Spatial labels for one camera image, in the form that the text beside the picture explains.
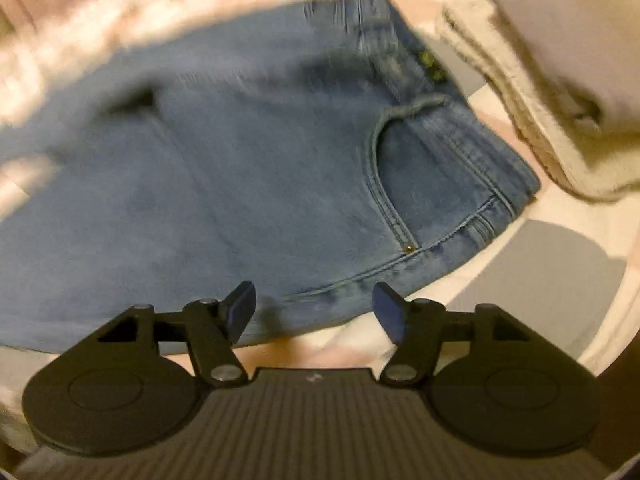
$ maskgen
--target round black disc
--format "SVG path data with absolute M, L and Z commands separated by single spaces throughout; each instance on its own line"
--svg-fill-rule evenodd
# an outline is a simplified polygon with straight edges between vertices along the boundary
M 431 405 L 453 433 L 485 449 L 527 456 L 583 444 L 600 416 L 587 370 L 526 345 L 492 357 L 470 354 L 433 378 Z
M 193 378 L 162 358 L 57 372 L 33 378 L 24 393 L 24 413 L 37 440 L 75 454 L 148 446 L 183 425 L 198 400 Z

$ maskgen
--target folded towel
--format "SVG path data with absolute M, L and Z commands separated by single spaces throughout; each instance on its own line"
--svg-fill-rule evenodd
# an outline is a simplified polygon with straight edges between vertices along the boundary
M 582 0 L 493 0 L 579 132 L 640 136 L 640 59 Z
M 446 0 L 436 31 L 495 86 L 513 122 L 549 175 L 588 198 L 611 200 L 640 184 L 640 136 L 592 136 L 559 114 L 527 69 L 520 42 L 491 0 Z

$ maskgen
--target jeans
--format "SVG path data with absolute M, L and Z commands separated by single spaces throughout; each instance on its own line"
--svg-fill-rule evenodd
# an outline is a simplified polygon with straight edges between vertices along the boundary
M 539 182 L 388 0 L 291 4 L 120 52 L 0 137 L 57 178 L 0 225 L 0 344 L 252 280 L 240 344 L 340 324 L 482 250 Z

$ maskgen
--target bed sheet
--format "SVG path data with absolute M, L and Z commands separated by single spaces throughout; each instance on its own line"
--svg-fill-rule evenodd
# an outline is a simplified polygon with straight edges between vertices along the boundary
M 212 20 L 288 1 L 87 0 L 0 47 L 0 121 L 23 121 L 48 89 L 78 78 L 121 46 L 161 41 Z M 461 311 L 472 311 L 476 303 L 500 304 L 601 373 L 640 327 L 640 194 L 588 203 L 559 189 L 518 137 L 492 88 L 438 42 L 434 20 L 444 0 L 393 1 L 459 79 L 479 118 L 515 147 L 542 181 L 536 201 L 489 248 L 410 298 L 431 298 Z M 11 214 L 53 176 L 42 159 L 2 168 L 0 216 Z M 365 314 L 339 327 L 236 353 L 250 372 L 265 366 L 371 367 L 379 374 L 393 350 L 375 316 Z M 440 366 L 464 352 L 464 345 L 447 346 Z M 34 446 L 20 410 L 22 390 L 53 358 L 0 348 L 0 437 L 17 449 Z M 171 359 L 190 369 L 186 354 Z

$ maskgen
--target silver bolt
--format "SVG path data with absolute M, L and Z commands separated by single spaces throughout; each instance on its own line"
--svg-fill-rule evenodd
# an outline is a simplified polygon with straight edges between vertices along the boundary
M 236 381 L 242 377 L 242 370 L 236 365 L 220 365 L 213 368 L 211 377 L 221 383 Z
M 403 381 L 415 379 L 418 372 L 414 367 L 409 365 L 391 365 L 389 368 L 385 369 L 385 375 L 387 379 L 396 383 L 401 383 Z

